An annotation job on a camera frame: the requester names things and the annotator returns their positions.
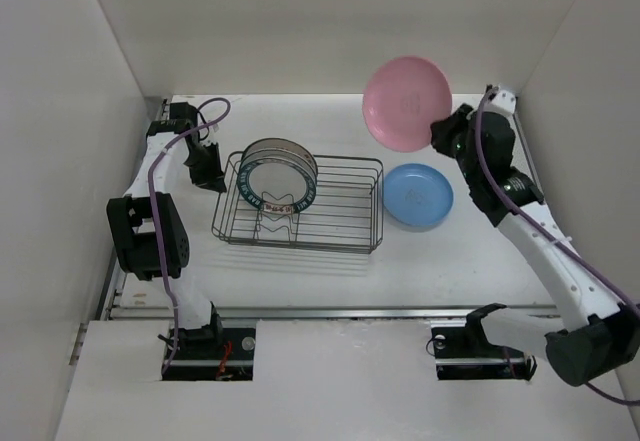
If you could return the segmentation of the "pink plastic plate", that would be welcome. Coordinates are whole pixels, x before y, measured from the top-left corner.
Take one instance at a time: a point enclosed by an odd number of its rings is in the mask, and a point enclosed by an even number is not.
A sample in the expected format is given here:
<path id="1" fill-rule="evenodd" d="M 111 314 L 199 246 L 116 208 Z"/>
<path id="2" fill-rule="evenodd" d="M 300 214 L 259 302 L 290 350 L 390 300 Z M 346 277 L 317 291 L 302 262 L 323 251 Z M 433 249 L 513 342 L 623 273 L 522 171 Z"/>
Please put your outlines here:
<path id="1" fill-rule="evenodd" d="M 418 56 L 386 62 L 367 82 L 362 114 L 372 137 L 396 152 L 419 151 L 431 143 L 431 126 L 452 112 L 448 80 L 439 67 Z"/>

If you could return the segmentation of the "blue plastic plate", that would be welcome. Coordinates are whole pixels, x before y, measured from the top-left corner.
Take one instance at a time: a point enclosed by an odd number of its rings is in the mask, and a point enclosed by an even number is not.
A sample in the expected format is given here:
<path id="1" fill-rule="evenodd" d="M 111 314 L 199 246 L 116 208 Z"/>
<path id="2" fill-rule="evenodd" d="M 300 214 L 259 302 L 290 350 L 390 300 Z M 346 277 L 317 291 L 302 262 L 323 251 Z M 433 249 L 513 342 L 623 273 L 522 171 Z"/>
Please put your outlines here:
<path id="1" fill-rule="evenodd" d="M 394 167 L 383 180 L 383 205 L 399 223 L 414 229 L 441 224 L 454 204 L 448 179 L 435 168 L 419 163 Z"/>

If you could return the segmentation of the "white plate with grey pattern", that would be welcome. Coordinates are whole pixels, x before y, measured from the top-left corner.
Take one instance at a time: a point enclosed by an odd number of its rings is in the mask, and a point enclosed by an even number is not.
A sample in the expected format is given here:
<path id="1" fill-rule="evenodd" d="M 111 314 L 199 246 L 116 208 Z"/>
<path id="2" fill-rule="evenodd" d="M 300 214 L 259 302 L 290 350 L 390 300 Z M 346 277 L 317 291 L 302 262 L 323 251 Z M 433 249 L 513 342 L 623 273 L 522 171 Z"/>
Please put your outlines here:
<path id="1" fill-rule="evenodd" d="M 285 138 L 270 137 L 256 140 L 245 148 L 243 157 L 265 150 L 277 150 L 296 155 L 302 158 L 315 173 L 318 172 L 317 162 L 311 152 L 302 145 Z"/>

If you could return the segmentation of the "teal rimmed white plate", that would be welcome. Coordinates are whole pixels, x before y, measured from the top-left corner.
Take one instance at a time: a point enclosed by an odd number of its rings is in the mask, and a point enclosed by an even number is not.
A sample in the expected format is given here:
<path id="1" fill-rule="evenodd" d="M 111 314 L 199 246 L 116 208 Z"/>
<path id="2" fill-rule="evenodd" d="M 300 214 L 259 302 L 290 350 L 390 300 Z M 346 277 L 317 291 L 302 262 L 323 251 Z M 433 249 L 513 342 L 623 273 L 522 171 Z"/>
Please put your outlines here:
<path id="1" fill-rule="evenodd" d="M 254 208 L 276 214 L 308 209 L 317 193 L 317 174 L 295 155 L 254 154 L 243 157 L 236 185 Z"/>

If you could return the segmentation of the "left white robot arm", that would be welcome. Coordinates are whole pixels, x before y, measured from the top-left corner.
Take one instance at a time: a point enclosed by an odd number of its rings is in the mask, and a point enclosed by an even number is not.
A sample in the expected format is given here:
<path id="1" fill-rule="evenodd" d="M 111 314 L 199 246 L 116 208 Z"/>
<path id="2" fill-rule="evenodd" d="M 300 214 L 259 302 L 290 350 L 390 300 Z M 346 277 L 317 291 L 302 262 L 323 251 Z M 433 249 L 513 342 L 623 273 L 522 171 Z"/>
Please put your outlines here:
<path id="1" fill-rule="evenodd" d="M 152 283 L 173 311 L 177 327 L 167 343 L 180 350 L 191 347 L 205 358 L 221 351 L 224 334 L 213 303 L 186 271 L 189 238 L 171 192 L 183 169 L 193 186 L 226 191 L 218 144 L 204 139 L 215 125 L 204 121 L 199 108 L 171 103 L 168 117 L 148 128 L 134 181 L 106 207 L 121 269 Z"/>

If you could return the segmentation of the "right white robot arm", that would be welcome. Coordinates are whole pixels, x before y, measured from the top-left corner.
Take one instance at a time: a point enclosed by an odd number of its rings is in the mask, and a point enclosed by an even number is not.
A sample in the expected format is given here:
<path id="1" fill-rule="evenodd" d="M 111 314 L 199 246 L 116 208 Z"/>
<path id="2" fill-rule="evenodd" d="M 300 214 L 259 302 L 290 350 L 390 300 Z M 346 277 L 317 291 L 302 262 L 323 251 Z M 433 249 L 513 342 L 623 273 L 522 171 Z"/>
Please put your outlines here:
<path id="1" fill-rule="evenodd" d="M 513 164 L 507 118 L 461 105 L 435 123 L 432 146 L 454 159 L 474 205 L 525 258 L 559 312 L 549 320 L 493 303 L 469 313 L 465 347 L 505 347 L 542 358 L 570 386 L 631 362 L 639 351 L 639 308 L 589 272 L 561 233 L 536 184 Z"/>

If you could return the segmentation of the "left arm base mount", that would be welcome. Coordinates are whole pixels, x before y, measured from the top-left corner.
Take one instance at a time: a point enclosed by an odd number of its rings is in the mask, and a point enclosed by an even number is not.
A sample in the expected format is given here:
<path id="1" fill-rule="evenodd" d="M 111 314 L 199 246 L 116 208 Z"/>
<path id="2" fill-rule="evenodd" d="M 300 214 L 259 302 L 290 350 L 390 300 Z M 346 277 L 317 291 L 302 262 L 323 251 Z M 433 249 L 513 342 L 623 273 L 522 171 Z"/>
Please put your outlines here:
<path id="1" fill-rule="evenodd" d="M 180 341 L 163 381 L 252 381 L 256 329 L 224 328 L 220 340 Z"/>

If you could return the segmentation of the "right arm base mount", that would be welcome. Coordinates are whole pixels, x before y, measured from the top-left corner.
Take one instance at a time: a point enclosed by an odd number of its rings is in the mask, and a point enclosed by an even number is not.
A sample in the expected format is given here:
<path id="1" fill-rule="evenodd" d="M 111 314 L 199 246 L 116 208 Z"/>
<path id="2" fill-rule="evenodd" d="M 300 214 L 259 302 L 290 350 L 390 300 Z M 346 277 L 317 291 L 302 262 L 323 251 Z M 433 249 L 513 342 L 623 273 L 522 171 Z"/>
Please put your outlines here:
<path id="1" fill-rule="evenodd" d="M 435 326 L 425 346 L 435 359 L 439 381 L 517 380 L 529 382 L 537 371 L 533 355 L 472 341 L 463 326 Z"/>

